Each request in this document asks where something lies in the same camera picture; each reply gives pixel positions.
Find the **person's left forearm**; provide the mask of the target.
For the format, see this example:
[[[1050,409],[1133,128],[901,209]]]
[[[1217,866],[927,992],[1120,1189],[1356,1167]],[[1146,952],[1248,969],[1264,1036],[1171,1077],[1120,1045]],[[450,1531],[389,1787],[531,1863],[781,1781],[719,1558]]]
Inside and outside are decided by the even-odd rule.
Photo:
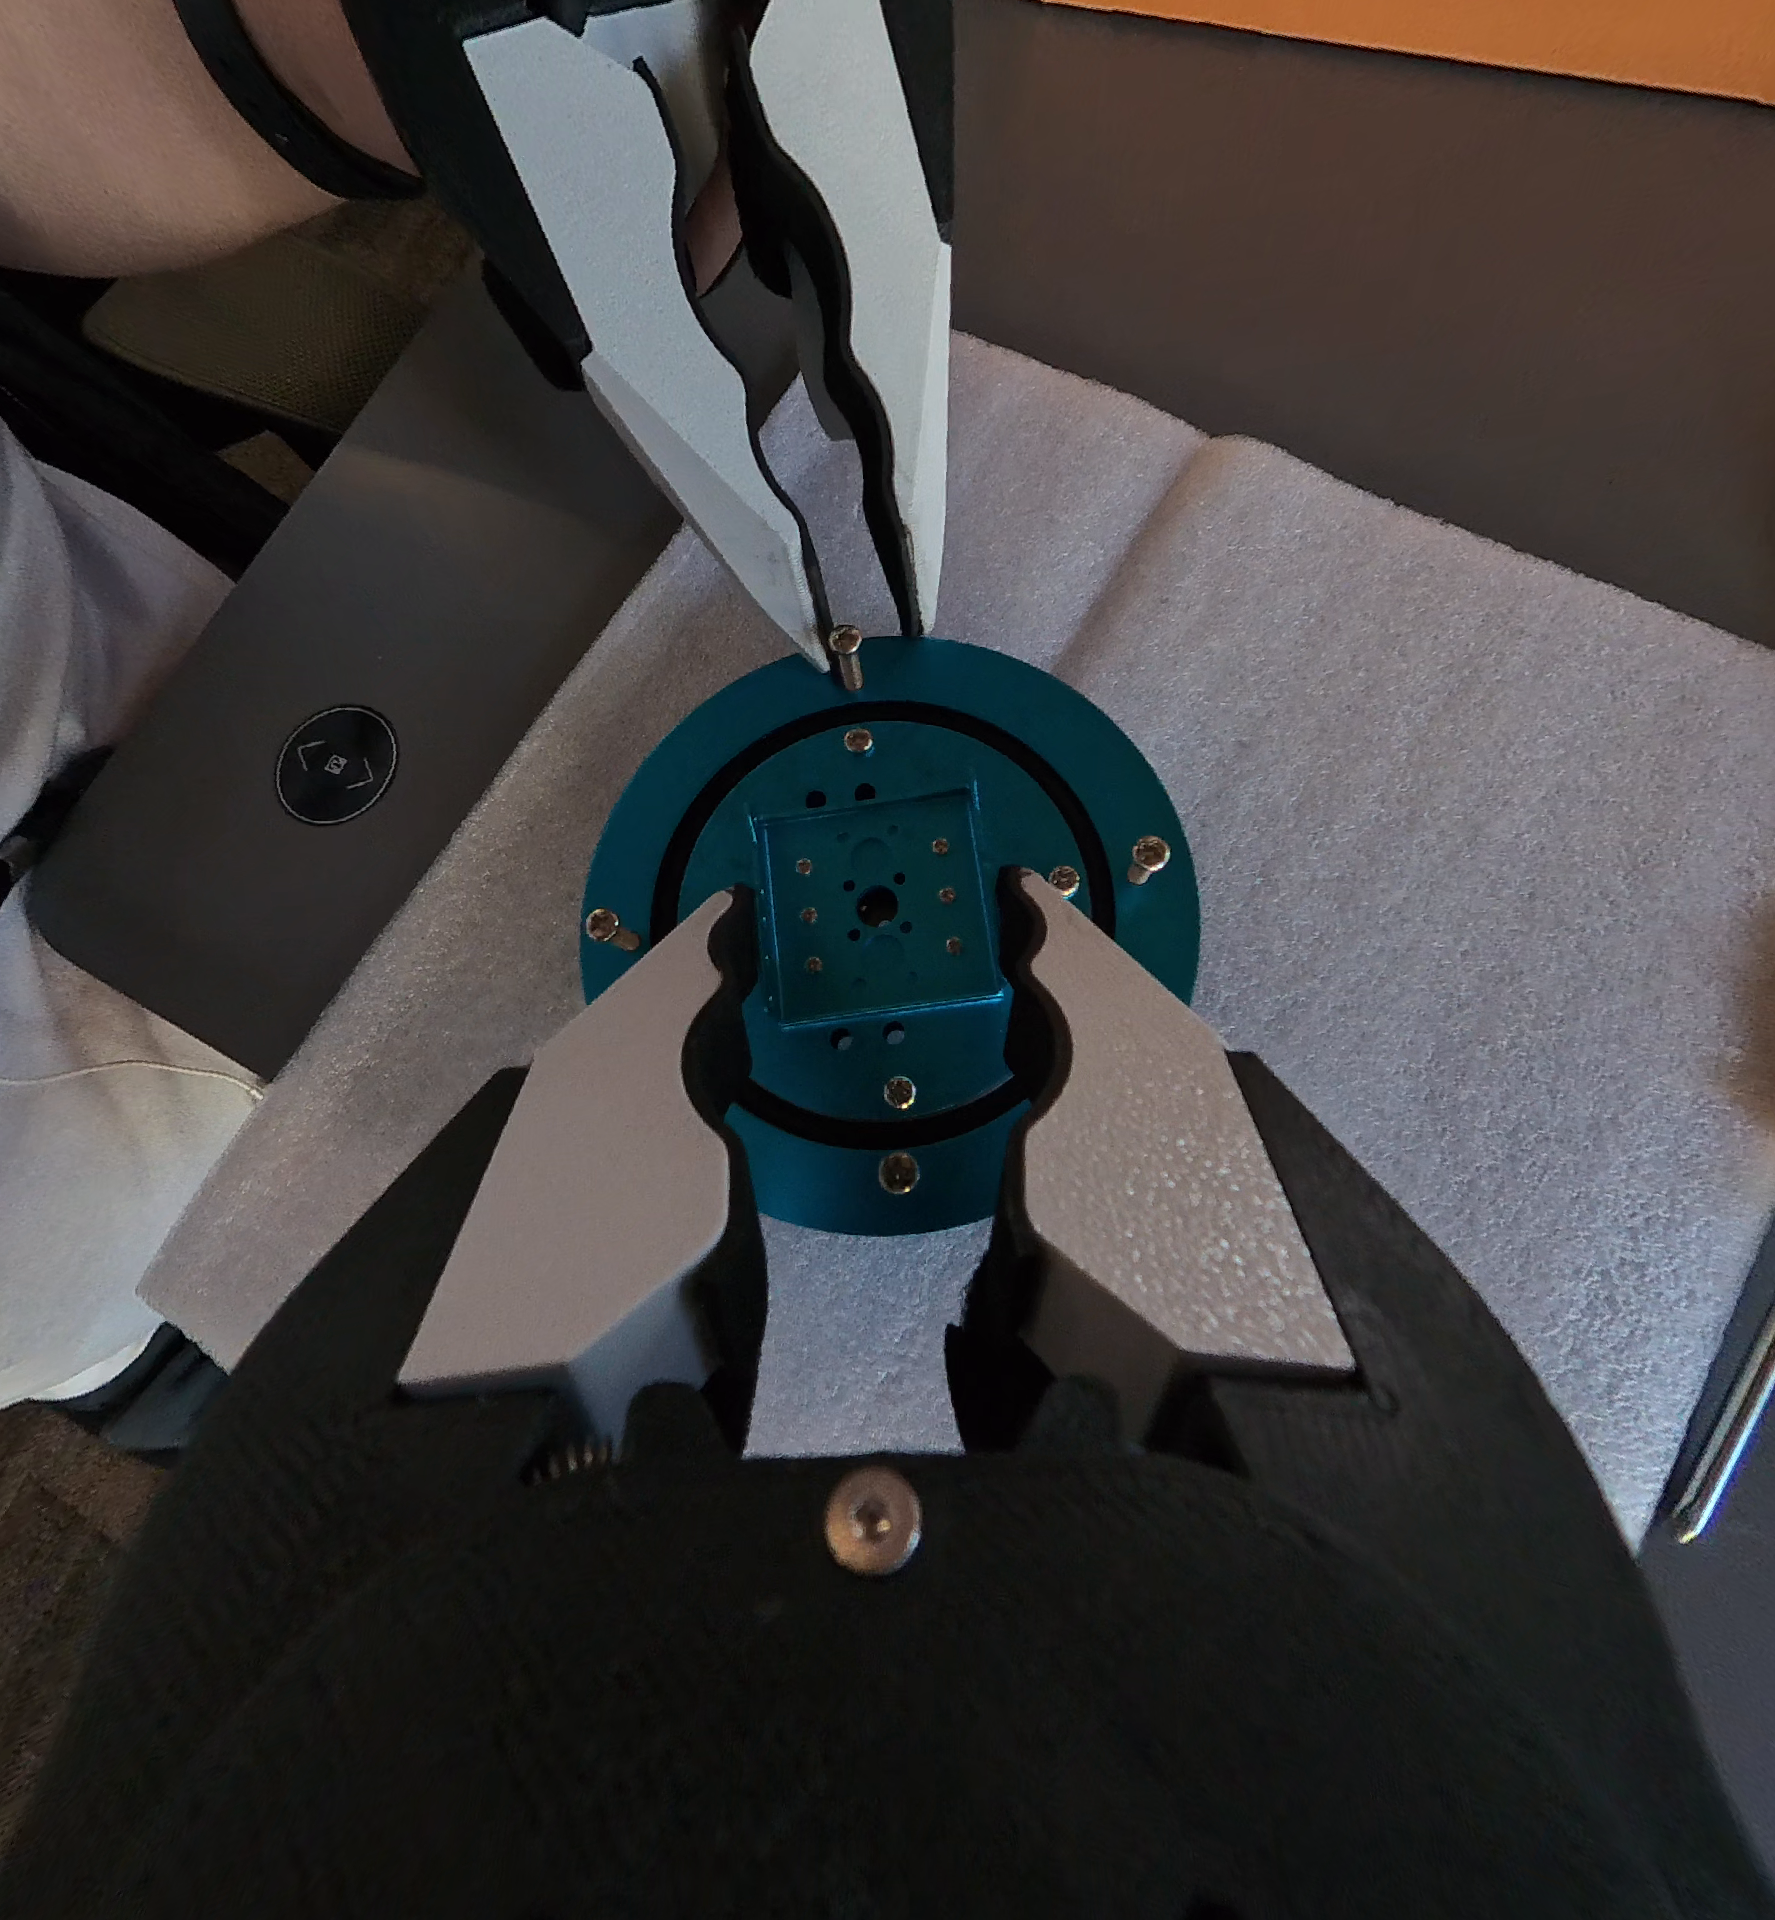
[[[0,1],[0,268],[199,265],[318,217],[169,1]]]

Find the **black round desk grommet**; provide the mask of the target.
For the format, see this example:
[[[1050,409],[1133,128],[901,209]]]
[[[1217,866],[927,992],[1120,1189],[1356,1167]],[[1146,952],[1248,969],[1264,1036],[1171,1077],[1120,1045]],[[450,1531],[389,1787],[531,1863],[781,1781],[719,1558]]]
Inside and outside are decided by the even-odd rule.
[[[397,736],[374,707],[326,707],[281,743],[274,788],[306,826],[339,826],[378,803],[397,770]]]

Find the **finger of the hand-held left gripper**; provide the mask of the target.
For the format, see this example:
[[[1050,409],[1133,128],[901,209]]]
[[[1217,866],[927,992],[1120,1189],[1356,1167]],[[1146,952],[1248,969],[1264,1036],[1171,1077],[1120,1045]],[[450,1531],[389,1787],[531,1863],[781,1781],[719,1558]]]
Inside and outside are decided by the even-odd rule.
[[[754,276],[793,300],[809,396],[861,457],[900,630],[942,565],[954,217],[951,1],[770,1],[730,38],[730,178]]]
[[[588,335],[598,411],[761,612],[825,668],[824,594],[737,365],[682,276],[682,218],[723,143],[716,14],[548,16],[462,43]]]

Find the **orange cardboard box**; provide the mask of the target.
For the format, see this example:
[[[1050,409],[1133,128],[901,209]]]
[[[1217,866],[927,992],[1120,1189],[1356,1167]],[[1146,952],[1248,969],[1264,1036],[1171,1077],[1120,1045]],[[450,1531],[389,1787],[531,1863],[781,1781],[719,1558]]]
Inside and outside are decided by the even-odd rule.
[[[1775,1],[1089,1],[1089,10],[1775,106]]]

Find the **black wristband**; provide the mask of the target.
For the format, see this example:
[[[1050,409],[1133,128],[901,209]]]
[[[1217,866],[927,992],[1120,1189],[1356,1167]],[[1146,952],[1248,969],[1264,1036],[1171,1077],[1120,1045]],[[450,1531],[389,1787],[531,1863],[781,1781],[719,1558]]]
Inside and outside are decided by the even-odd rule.
[[[203,70],[248,126],[295,171],[338,200],[416,200],[422,182],[364,153],[306,108],[258,50],[232,1],[176,1]]]

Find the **person's white shirt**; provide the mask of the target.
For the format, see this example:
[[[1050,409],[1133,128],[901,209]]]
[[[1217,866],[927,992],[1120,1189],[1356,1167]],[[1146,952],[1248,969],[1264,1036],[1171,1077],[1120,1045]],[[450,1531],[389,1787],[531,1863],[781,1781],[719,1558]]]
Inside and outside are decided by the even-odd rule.
[[[0,840],[114,742],[221,605],[172,534],[34,460],[0,416]],[[258,1082],[0,907],[0,1407],[122,1372],[162,1318],[146,1265]]]

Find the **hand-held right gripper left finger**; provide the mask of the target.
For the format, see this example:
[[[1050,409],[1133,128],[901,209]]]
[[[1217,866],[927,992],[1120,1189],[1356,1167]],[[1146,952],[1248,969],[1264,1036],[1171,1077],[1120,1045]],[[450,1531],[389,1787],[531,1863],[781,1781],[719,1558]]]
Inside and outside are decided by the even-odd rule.
[[[748,1397],[768,1303],[739,1006],[758,914],[735,885],[546,1042],[399,1372],[416,1397],[647,1382]]]

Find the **blue round turntable base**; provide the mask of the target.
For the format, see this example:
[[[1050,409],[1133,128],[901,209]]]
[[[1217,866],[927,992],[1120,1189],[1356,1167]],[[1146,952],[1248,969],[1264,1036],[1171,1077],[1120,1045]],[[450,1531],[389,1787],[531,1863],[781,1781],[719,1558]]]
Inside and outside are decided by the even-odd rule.
[[[999,868],[1059,872],[1184,999],[1201,902],[1166,786],[1082,692],[952,640],[867,640],[862,670],[849,692],[792,657],[684,718],[614,805],[586,909],[649,943],[748,888],[761,969],[730,1127],[756,1198],[807,1228],[918,1234],[991,1214],[1026,1112],[1004,1061]],[[1129,885],[1146,832],[1171,861]],[[919,1163],[907,1196],[877,1179],[893,1148]]]

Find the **white foam sheet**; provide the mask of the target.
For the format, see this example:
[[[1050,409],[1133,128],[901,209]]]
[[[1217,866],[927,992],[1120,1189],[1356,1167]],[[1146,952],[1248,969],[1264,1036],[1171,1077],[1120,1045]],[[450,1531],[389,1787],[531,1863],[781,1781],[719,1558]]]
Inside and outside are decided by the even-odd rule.
[[[1203,874],[1195,1010],[1456,1261],[1636,1540],[1775,1209],[1775,655],[954,337],[951,637],[1103,707]],[[581,1006],[638,760],[782,645],[673,540],[140,1283],[235,1363]],[[957,1448],[980,1228],[772,1230],[753,1448]]]

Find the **dark desk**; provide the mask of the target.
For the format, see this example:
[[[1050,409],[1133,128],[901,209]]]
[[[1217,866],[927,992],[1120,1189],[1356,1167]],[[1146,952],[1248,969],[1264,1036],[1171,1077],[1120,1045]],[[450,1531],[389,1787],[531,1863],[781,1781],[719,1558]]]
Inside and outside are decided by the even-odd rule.
[[[1775,655],[1775,113],[1033,4],[958,8],[965,337]],[[34,890],[274,1082],[671,520],[473,277],[241,576]],[[274,788],[326,707],[387,795]]]

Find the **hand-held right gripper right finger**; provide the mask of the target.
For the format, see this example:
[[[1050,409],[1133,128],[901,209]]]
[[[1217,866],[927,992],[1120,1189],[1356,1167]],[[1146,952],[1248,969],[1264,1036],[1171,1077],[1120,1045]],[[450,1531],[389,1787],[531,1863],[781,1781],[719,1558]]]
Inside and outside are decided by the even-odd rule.
[[[1030,868],[997,884],[1005,1061],[1028,1109],[954,1326],[961,1427],[1025,1427],[1052,1378],[1166,1427],[1207,1372],[1356,1376],[1211,1027]]]

